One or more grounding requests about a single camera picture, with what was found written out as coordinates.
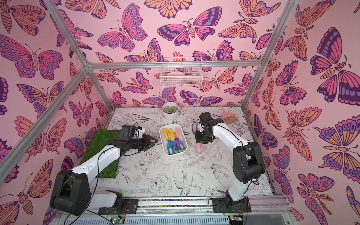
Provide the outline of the blue rake yellow handle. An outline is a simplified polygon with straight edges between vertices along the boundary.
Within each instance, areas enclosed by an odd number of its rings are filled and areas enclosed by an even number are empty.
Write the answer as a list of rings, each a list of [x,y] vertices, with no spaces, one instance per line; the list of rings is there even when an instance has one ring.
[[[173,148],[173,141],[171,140],[169,130],[165,129],[165,131],[166,131],[166,136],[167,136],[167,140],[168,140],[167,149],[168,149],[169,155],[173,155],[175,153],[174,148]]]
[[[168,129],[168,134],[169,134],[169,137],[170,137],[171,141],[176,140],[176,134],[172,129]]]
[[[169,136],[169,134],[168,134],[167,129],[166,129],[166,128],[163,128],[162,131],[163,131],[163,134],[164,134],[164,136],[165,136],[165,138],[166,138],[166,140],[167,140],[166,149],[167,149],[167,151],[168,151],[168,154],[171,155],[171,154],[172,154],[172,150],[173,150],[173,142],[172,142],[171,139],[170,139],[170,136]]]

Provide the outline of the purple rake pink handle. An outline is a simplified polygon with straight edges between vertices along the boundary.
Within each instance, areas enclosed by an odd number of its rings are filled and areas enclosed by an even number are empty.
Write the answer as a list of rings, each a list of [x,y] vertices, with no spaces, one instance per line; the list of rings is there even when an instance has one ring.
[[[180,129],[178,127],[175,128],[175,133],[173,136],[174,136],[175,153],[180,153],[185,151],[185,145],[183,141],[180,140]]]

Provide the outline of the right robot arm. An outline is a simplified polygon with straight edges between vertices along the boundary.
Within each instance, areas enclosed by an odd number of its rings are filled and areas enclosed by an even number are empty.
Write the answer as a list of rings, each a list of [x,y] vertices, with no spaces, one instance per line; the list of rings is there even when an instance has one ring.
[[[226,191],[227,206],[232,207],[244,202],[249,186],[265,173],[260,145],[241,138],[228,128],[222,119],[214,119],[207,112],[200,115],[199,121],[201,129],[196,131],[196,143],[208,144],[219,139],[233,154],[232,170],[235,179]]]

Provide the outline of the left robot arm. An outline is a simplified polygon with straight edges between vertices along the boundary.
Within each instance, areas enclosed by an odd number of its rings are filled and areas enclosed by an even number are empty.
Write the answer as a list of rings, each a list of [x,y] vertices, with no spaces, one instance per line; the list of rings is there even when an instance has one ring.
[[[61,170],[56,175],[50,207],[75,216],[87,210],[122,212],[125,202],[122,194],[113,190],[97,192],[91,190],[93,180],[111,163],[130,150],[145,152],[158,142],[150,135],[131,138],[128,141],[113,139],[99,153],[71,170]]]

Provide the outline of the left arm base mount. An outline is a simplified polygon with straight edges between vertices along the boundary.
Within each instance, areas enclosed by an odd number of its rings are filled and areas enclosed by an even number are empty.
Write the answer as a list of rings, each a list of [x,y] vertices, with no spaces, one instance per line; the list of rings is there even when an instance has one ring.
[[[98,213],[100,215],[133,215],[137,213],[138,202],[138,199],[123,198],[121,193],[117,193],[114,204],[111,207],[99,208]]]

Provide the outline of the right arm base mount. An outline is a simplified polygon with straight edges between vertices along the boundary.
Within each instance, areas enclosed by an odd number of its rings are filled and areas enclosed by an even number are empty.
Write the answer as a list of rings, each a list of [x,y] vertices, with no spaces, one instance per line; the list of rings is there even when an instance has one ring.
[[[239,201],[232,201],[230,197],[212,198],[211,206],[214,213],[249,213],[252,212],[249,199],[247,197]]]

